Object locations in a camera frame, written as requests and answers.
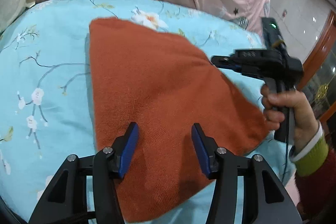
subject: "light blue bedsheet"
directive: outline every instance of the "light blue bedsheet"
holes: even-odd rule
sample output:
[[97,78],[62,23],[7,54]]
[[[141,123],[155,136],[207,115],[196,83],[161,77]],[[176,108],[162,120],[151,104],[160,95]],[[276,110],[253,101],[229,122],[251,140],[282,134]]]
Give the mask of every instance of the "light blue bedsheet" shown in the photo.
[[[0,194],[25,220],[67,155],[96,152],[88,26],[94,18],[110,16],[184,35],[209,58],[262,47],[258,35],[234,23],[161,1],[50,0],[26,11],[0,40]],[[223,72],[262,108],[261,80]],[[285,146],[271,139],[249,156],[263,155],[281,175]],[[286,181],[292,172],[290,164]],[[205,223],[213,189],[214,183],[148,223]],[[242,216],[242,191],[239,180],[236,223]]]

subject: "green sleeve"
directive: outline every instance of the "green sleeve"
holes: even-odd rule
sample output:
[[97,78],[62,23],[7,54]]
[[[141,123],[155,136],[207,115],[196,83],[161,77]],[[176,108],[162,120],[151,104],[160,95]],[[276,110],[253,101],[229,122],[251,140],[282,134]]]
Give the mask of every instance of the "green sleeve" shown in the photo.
[[324,135],[318,140],[316,145],[302,159],[294,162],[297,174],[300,177],[307,177],[319,169],[327,158],[329,146]]

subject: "red sleeve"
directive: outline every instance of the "red sleeve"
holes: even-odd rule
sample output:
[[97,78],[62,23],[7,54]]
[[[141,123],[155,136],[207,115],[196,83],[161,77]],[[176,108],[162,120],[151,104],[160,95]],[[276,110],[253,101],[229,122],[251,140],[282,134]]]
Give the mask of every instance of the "red sleeve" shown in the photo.
[[295,175],[296,186],[304,212],[317,215],[334,195],[336,187],[336,160],[333,150],[329,150],[323,165],[307,177]]

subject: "towel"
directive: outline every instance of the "towel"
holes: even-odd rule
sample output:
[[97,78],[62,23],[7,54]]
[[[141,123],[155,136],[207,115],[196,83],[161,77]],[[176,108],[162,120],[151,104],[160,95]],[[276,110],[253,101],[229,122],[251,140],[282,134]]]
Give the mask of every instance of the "towel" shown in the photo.
[[129,222],[155,219],[211,182],[194,151],[195,122],[236,155],[268,134],[261,111],[180,35],[95,19],[90,66],[98,150],[123,135],[130,122],[139,125],[130,169],[117,186]]

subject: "metal screw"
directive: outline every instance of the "metal screw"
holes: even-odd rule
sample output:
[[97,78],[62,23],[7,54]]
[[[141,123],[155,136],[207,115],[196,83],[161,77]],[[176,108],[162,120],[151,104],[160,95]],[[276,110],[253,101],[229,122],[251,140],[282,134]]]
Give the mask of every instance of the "metal screw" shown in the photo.
[[253,158],[256,160],[256,161],[262,161],[264,158],[261,156],[261,155],[254,155]]
[[224,147],[219,147],[219,148],[217,148],[217,152],[219,154],[226,154],[226,149]]
[[104,152],[105,154],[110,154],[112,151],[113,151],[113,148],[110,147],[110,146],[105,147],[105,148],[103,149],[103,152]]
[[68,160],[68,161],[74,161],[76,158],[77,158],[76,155],[71,154],[71,155],[69,155],[69,156],[67,157],[67,160]]

